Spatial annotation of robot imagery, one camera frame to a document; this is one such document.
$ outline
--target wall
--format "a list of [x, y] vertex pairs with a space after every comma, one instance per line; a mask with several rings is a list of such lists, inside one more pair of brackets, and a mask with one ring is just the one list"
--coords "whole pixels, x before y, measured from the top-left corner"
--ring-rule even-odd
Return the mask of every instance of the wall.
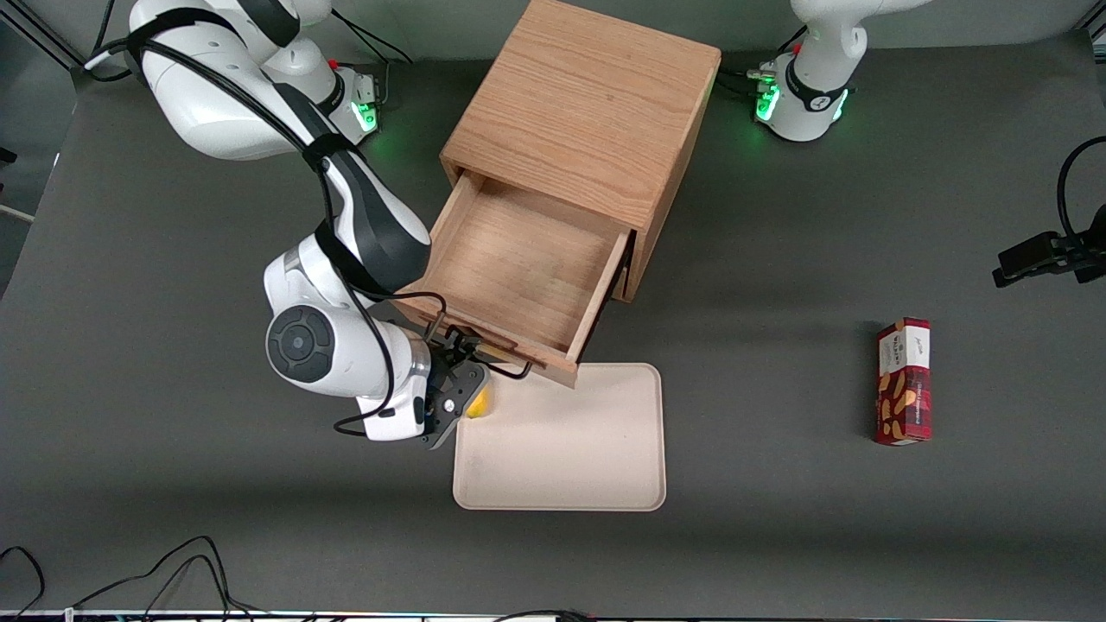
[[[106, 0], [24, 0], [83, 53]], [[717, 45], [763, 50], [799, 27], [784, 0], [571, 0], [589, 9]], [[134, 0], [118, 0], [108, 35], [118, 37]], [[525, 0], [334, 0], [347, 18], [428, 59], [495, 55]], [[1070, 29], [1094, 0], [935, 0], [908, 13], [869, 20], [876, 48], [1024, 43]], [[328, 56], [372, 56], [337, 20], [311, 29]]]
[[[34, 214], [62, 146], [76, 94], [69, 74], [15, 31], [0, 24], [0, 146], [19, 159], [0, 168], [0, 203]], [[0, 216], [0, 297], [30, 229]]]

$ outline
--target gray table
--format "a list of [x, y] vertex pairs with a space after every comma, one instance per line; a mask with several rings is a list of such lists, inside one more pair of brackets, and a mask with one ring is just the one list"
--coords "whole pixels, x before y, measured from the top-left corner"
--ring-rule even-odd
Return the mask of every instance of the gray table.
[[[366, 153], [427, 222], [486, 69], [393, 73]], [[0, 304], [3, 543], [40, 556], [50, 607], [207, 532], [270, 608], [1103, 619], [1106, 282], [990, 277], [1058, 226], [1057, 167], [1106, 129], [1088, 42], [876, 51], [857, 82], [810, 145], [717, 89], [638, 300], [595, 331], [587, 359], [664, 376], [646, 515], [463, 511], [450, 449], [334, 434], [353, 404], [262, 348], [261, 271], [321, 217], [306, 166], [210, 159], [137, 84], [83, 89]], [[1104, 164], [1073, 175], [1083, 226]], [[872, 333], [904, 314], [933, 322], [936, 438], [886, 448]], [[3, 572], [11, 607], [31, 584]], [[171, 607], [216, 602], [196, 577]]]

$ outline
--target black strap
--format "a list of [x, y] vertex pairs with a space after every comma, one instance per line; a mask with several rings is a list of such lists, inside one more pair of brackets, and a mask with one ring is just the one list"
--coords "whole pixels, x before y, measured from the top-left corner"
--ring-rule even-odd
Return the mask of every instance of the black strap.
[[376, 279], [368, 273], [361, 261], [354, 257], [353, 252], [346, 248], [342, 240], [334, 236], [331, 224], [323, 220], [315, 227], [315, 241], [319, 248], [331, 260], [331, 266], [345, 277], [345, 280], [353, 287], [369, 294], [390, 296], [395, 293], [376, 282]]
[[331, 90], [331, 94], [326, 96], [325, 100], [315, 104], [319, 110], [323, 111], [323, 114], [330, 116], [332, 112], [338, 110], [338, 105], [345, 100], [345, 80], [337, 73], [334, 74], [334, 89]]
[[280, 0], [238, 0], [238, 6], [278, 48], [284, 48], [300, 34], [300, 18], [290, 13]]
[[323, 158], [330, 157], [338, 152], [356, 152], [357, 146], [349, 142], [349, 138], [341, 134], [323, 134], [307, 145], [303, 153], [303, 159], [312, 170], [319, 173], [323, 166]]
[[810, 86], [803, 84], [803, 82], [799, 80], [799, 75], [795, 74], [794, 59], [787, 63], [787, 70], [784, 73], [784, 76], [787, 83], [787, 89], [790, 89], [796, 97], [802, 100], [803, 106], [806, 107], [806, 112], [822, 112], [830, 108], [830, 106], [837, 101], [837, 97], [841, 97], [841, 94], [844, 93], [845, 89], [848, 86], [846, 84], [845, 86], [834, 89], [833, 91], [818, 91], [817, 89], [811, 89]]
[[164, 13], [158, 13], [158, 15], [153, 20], [136, 28], [134, 32], [127, 37], [127, 52], [131, 53], [131, 56], [134, 58], [136, 64], [140, 68], [142, 48], [147, 41], [167, 30], [173, 30], [182, 25], [194, 25], [198, 22], [221, 25], [222, 28], [233, 32], [234, 37], [241, 39], [238, 31], [234, 30], [234, 27], [230, 25], [229, 21], [222, 19], [217, 13], [206, 9], [195, 8], [170, 9]]

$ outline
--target power cord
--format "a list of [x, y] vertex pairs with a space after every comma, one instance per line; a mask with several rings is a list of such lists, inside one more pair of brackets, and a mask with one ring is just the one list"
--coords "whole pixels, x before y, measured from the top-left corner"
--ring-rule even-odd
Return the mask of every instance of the power cord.
[[276, 133], [279, 133], [285, 141], [288, 141], [295, 149], [303, 153], [307, 148], [307, 145], [295, 135], [292, 129], [284, 124], [276, 115], [274, 115], [269, 108], [253, 99], [246, 90], [239, 86], [234, 81], [229, 77], [216, 72], [206, 64], [192, 59], [191, 56], [184, 54], [164, 43], [157, 41], [147, 40], [143, 43], [143, 50], [148, 50], [160, 54], [170, 61], [174, 61], [185, 69], [196, 73], [200, 77], [204, 77], [217, 89], [222, 91], [225, 94], [229, 95], [238, 103], [242, 104], [250, 110], [253, 114], [261, 117], [262, 121], [268, 123]]
[[595, 620], [586, 613], [573, 611], [571, 609], [535, 609], [533, 611], [520, 611], [518, 613], [511, 613], [510, 615], [497, 618], [494, 622], [507, 622], [508, 620], [528, 618], [530, 615], [555, 615], [557, 618], [557, 622], [594, 622]]
[[1064, 235], [1071, 240], [1072, 246], [1075, 250], [1079, 252], [1084, 258], [1091, 260], [1093, 263], [1098, 266], [1098, 268], [1106, 270], [1106, 258], [1091, 252], [1087, 246], [1083, 242], [1083, 239], [1075, 232], [1075, 228], [1072, 227], [1072, 219], [1067, 215], [1067, 176], [1072, 172], [1072, 166], [1075, 165], [1075, 160], [1079, 159], [1079, 156], [1091, 147], [1106, 143], [1106, 136], [1097, 136], [1085, 141], [1082, 145], [1075, 147], [1071, 154], [1068, 154], [1067, 159], [1060, 167], [1060, 178], [1056, 180], [1056, 210], [1060, 212], [1060, 224], [1064, 228]]
[[436, 293], [432, 291], [413, 291], [409, 293], [376, 293], [376, 292], [365, 291], [358, 288], [357, 286], [354, 286], [353, 289], [356, 290], [362, 296], [364, 296], [365, 298], [376, 299], [377, 302], [379, 302], [380, 300], [408, 300], [410, 298], [432, 298], [438, 301], [439, 313], [445, 314], [447, 309], [446, 298], [440, 293]]
[[20, 609], [19, 613], [17, 613], [13, 618], [11, 618], [11, 620], [18, 620], [19, 616], [22, 615], [28, 609], [31, 609], [32, 607], [34, 607], [35, 603], [42, 600], [42, 594], [46, 593], [46, 578], [42, 574], [42, 567], [39, 566], [39, 560], [34, 559], [34, 556], [31, 554], [31, 551], [27, 550], [23, 547], [8, 547], [7, 549], [4, 549], [3, 552], [0, 553], [0, 562], [2, 562], [4, 558], [7, 558], [9, 554], [13, 552], [22, 553], [23, 557], [27, 558], [27, 561], [31, 562], [31, 567], [34, 568], [34, 576], [38, 577], [39, 579], [39, 593], [34, 594], [34, 598], [31, 599], [31, 602], [24, 604], [23, 609]]
[[[331, 200], [331, 188], [326, 184], [326, 176], [324, 174], [323, 167], [319, 167], [317, 174], [319, 174], [319, 182], [323, 187], [323, 207], [326, 209], [326, 222], [327, 226], [330, 226], [331, 230], [334, 231], [335, 218], [334, 218], [334, 205], [333, 201]], [[332, 426], [334, 428], [334, 432], [337, 432], [338, 434], [344, 434], [346, 436], [366, 436], [364, 432], [347, 429], [345, 426], [351, 423], [364, 421], [373, 415], [379, 414], [380, 412], [384, 411], [385, 407], [387, 407], [388, 402], [392, 402], [392, 396], [394, 395], [396, 390], [395, 365], [392, 361], [392, 354], [388, 353], [388, 346], [384, 341], [384, 335], [380, 334], [380, 329], [376, 326], [376, 321], [368, 314], [368, 310], [365, 309], [365, 305], [361, 303], [361, 299], [357, 298], [357, 294], [354, 292], [353, 287], [349, 286], [349, 281], [345, 278], [345, 274], [343, 274], [342, 271], [336, 268], [334, 269], [334, 273], [338, 276], [338, 280], [342, 281], [342, 287], [345, 289], [346, 294], [349, 297], [349, 300], [353, 301], [353, 305], [357, 308], [357, 311], [361, 313], [361, 317], [364, 318], [365, 323], [368, 324], [368, 329], [373, 331], [373, 336], [376, 338], [376, 343], [380, 348], [380, 355], [384, 356], [385, 375], [388, 376], [387, 390], [384, 392], [384, 400], [382, 400], [380, 403], [375, 408], [373, 408], [368, 413], [363, 413], [353, 417], [345, 417], [343, 419], [338, 419], [337, 422], [334, 422], [334, 425]]]
[[[92, 55], [88, 56], [88, 62], [91, 62], [92, 59], [95, 59], [97, 55], [103, 53], [104, 37], [107, 35], [107, 24], [112, 21], [112, 11], [114, 9], [115, 9], [115, 0], [107, 0], [107, 4], [104, 7], [104, 17], [101, 18], [100, 20], [100, 31], [96, 32], [96, 41], [92, 44], [93, 52]], [[91, 70], [86, 71], [86, 73], [90, 76], [92, 76], [92, 79], [95, 80], [96, 82], [115, 82], [117, 80], [123, 80], [124, 77], [131, 75], [131, 70], [125, 69], [119, 73], [116, 73], [114, 75], [106, 75], [103, 77], [96, 75]]]
[[730, 72], [730, 71], [723, 72], [721, 69], [719, 69], [718, 73], [719, 73], [719, 75], [714, 76], [714, 84], [718, 84], [722, 89], [726, 89], [727, 91], [729, 91], [730, 93], [732, 93], [732, 94], [734, 94], [734, 95], [737, 95], [739, 97], [751, 99], [753, 96], [753, 93], [750, 93], [750, 92], [747, 92], [747, 91], [742, 91], [742, 90], [738, 89], [737, 86], [733, 86], [732, 84], [728, 84], [724, 80], [722, 80], [722, 75], [730, 75], [730, 76], [735, 75], [733, 72]]
[[[375, 35], [375, 34], [373, 34], [372, 32], [369, 32], [365, 28], [358, 25], [357, 23], [353, 22], [352, 20], [346, 19], [346, 17], [343, 15], [342, 13], [340, 13], [337, 11], [337, 9], [331, 9], [331, 14], [334, 15], [335, 18], [337, 18], [338, 20], [341, 20], [342, 23], [346, 24], [346, 28], [348, 28], [349, 30], [352, 30], [354, 32], [354, 34], [364, 33], [365, 35], [372, 38], [374, 41], [379, 42], [382, 45], [387, 45], [388, 48], [392, 48], [396, 53], [398, 53], [400, 56], [403, 56], [404, 60], [407, 61], [408, 63], [415, 62], [415, 61], [411, 60], [410, 56], [407, 55], [407, 52], [404, 52], [399, 48], [393, 45], [392, 43], [388, 43], [387, 41], [385, 41], [384, 39], [380, 39], [379, 37]], [[358, 34], [358, 39], [361, 39], [362, 41], [365, 41], [365, 39], [362, 38], [359, 34]], [[382, 61], [384, 61], [385, 63], [388, 62], [388, 59], [384, 58], [384, 55], [380, 54], [380, 52], [377, 51], [376, 48], [373, 46], [372, 43], [369, 43], [368, 41], [365, 41], [365, 44], [368, 45], [369, 49], [373, 50], [373, 52], [376, 52], [376, 55], [379, 56]]]
[[346, 28], [349, 29], [349, 32], [354, 33], [357, 37], [357, 39], [361, 39], [361, 42], [364, 43], [369, 50], [372, 50], [373, 53], [376, 54], [376, 58], [380, 59], [380, 62], [384, 63], [384, 96], [380, 97], [380, 105], [383, 106], [384, 104], [388, 103], [388, 95], [392, 93], [392, 86], [389, 84], [389, 81], [392, 80], [392, 59], [388, 59], [387, 56], [382, 54], [380, 51], [376, 49], [376, 45], [373, 45], [367, 39], [365, 39], [365, 35], [367, 34], [368, 37], [372, 37], [374, 40], [387, 45], [388, 48], [392, 48], [393, 50], [398, 52], [399, 55], [401, 55], [404, 60], [406, 60], [408, 63], [413, 62], [411, 58], [407, 55], [407, 52], [404, 52], [399, 48], [373, 34], [372, 32], [356, 24], [352, 20], [346, 19], [346, 17], [340, 13], [336, 9], [331, 9], [331, 14], [337, 18], [342, 23], [346, 24]]
[[782, 53], [784, 50], [787, 49], [789, 45], [791, 45], [792, 43], [794, 43], [795, 41], [797, 41], [800, 37], [806, 34], [806, 30], [807, 30], [806, 24], [803, 24], [802, 28], [800, 28], [799, 30], [796, 30], [795, 33], [791, 35], [791, 39], [789, 39], [786, 43], [784, 43], [783, 45], [780, 45], [776, 49], [775, 53], [776, 54]]
[[[186, 559], [180, 566], [178, 566], [177, 569], [173, 571], [173, 574], [170, 574], [169, 578], [165, 581], [165, 583], [161, 584], [161, 589], [158, 590], [156, 594], [154, 594], [153, 600], [150, 600], [149, 604], [146, 605], [146, 610], [142, 612], [142, 620], [144, 621], [149, 620], [149, 610], [154, 609], [154, 604], [156, 604], [157, 600], [161, 598], [161, 594], [164, 594], [165, 591], [169, 589], [169, 585], [171, 585], [173, 582], [177, 580], [177, 577], [184, 577], [184, 573], [188, 572], [188, 568], [191, 567], [192, 562], [200, 560], [204, 561], [205, 566], [207, 566], [208, 570], [211, 572], [211, 580], [215, 581], [215, 589], [219, 592], [219, 600], [222, 602], [222, 619], [223, 620], [227, 619], [227, 616], [230, 613], [230, 607], [229, 607], [230, 603], [227, 600], [227, 593], [219, 585], [219, 579], [216, 577], [215, 567], [211, 564], [211, 560], [207, 556], [195, 554]], [[247, 616], [249, 616], [250, 614], [248, 611], [243, 611], [243, 613], [246, 613]]]
[[92, 599], [94, 599], [94, 598], [96, 598], [96, 597], [98, 597], [98, 595], [101, 595], [101, 594], [103, 594], [105, 592], [109, 592], [109, 591], [118, 588], [119, 585], [124, 585], [124, 584], [131, 583], [133, 581], [139, 581], [142, 579], [147, 579], [147, 578], [152, 577], [155, 572], [158, 571], [159, 568], [161, 568], [161, 564], [164, 564], [170, 557], [174, 556], [174, 553], [180, 551], [181, 549], [184, 549], [185, 547], [191, 545], [192, 542], [198, 542], [198, 541], [201, 541], [201, 540], [204, 542], [206, 542], [211, 548], [211, 552], [215, 554], [215, 563], [211, 562], [211, 558], [207, 557], [204, 553], [197, 553], [195, 556], [191, 556], [187, 560], [185, 560], [185, 562], [182, 562], [179, 567], [177, 567], [177, 570], [174, 571], [174, 573], [169, 577], [169, 580], [166, 581], [166, 583], [157, 592], [157, 595], [154, 597], [154, 600], [150, 601], [149, 607], [146, 608], [146, 613], [149, 613], [149, 610], [154, 608], [154, 604], [157, 602], [157, 599], [159, 599], [161, 597], [161, 594], [165, 593], [165, 591], [168, 589], [168, 585], [170, 583], [173, 583], [174, 579], [176, 579], [181, 572], [186, 572], [187, 568], [189, 566], [191, 566], [194, 562], [200, 561], [200, 560], [204, 560], [205, 563], [208, 566], [208, 568], [211, 570], [211, 577], [212, 577], [212, 580], [215, 581], [216, 589], [219, 590], [219, 598], [222, 601], [223, 612], [225, 613], [230, 610], [230, 605], [233, 605], [234, 609], [240, 610], [247, 616], [250, 615], [250, 611], [251, 610], [253, 610], [253, 611], [263, 611], [263, 610], [260, 610], [259, 608], [257, 608], [257, 607], [254, 607], [252, 604], [242, 602], [242, 601], [233, 598], [232, 595], [230, 595], [230, 587], [227, 583], [227, 570], [226, 570], [226, 568], [222, 564], [222, 557], [219, 554], [219, 548], [216, 547], [215, 540], [212, 540], [210, 536], [196, 536], [195, 538], [189, 538], [188, 540], [185, 540], [184, 542], [181, 542], [180, 545], [178, 545], [177, 547], [175, 547], [173, 550], [170, 550], [169, 552], [167, 552], [164, 556], [161, 556], [161, 559], [157, 560], [157, 562], [153, 566], [153, 568], [150, 568], [145, 573], [143, 573], [143, 574], [135, 574], [134, 577], [127, 577], [126, 579], [119, 579], [118, 581], [114, 581], [112, 583], [108, 583], [107, 585], [104, 585], [103, 588], [101, 588], [101, 589], [92, 592], [91, 594], [82, 598], [81, 600], [76, 601], [75, 603], [73, 603], [70, 607], [72, 609], [79, 609], [81, 605], [83, 605], [84, 603], [91, 601]]

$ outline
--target wooden box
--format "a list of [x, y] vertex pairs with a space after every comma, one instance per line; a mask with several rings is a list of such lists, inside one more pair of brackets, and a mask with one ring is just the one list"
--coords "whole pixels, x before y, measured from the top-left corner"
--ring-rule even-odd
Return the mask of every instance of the wooden box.
[[[711, 46], [532, 0], [441, 152], [453, 194], [426, 276], [508, 360], [572, 386], [603, 302], [630, 301], [721, 60]], [[397, 301], [432, 319], [432, 300]]]

